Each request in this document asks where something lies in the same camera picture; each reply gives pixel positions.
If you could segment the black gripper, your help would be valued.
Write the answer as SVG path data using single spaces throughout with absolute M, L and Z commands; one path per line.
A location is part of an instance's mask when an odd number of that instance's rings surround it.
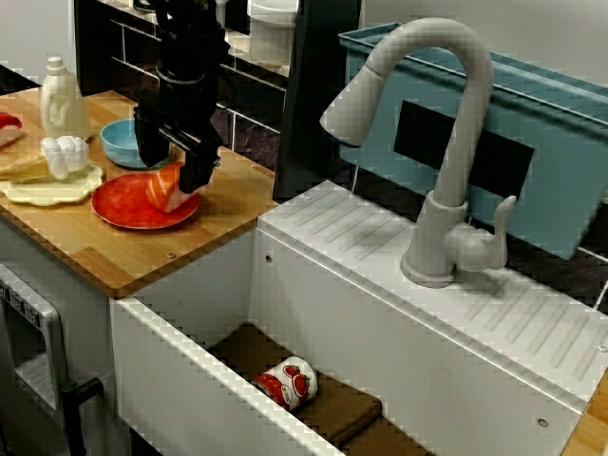
M 184 152 L 179 189 L 191 194 L 209 183 L 219 165 L 222 140 L 211 123 L 217 108 L 219 73 L 206 71 L 195 80 L 159 74 L 156 91 L 136 90 L 135 135 L 146 167 L 168 158 L 169 145 Z

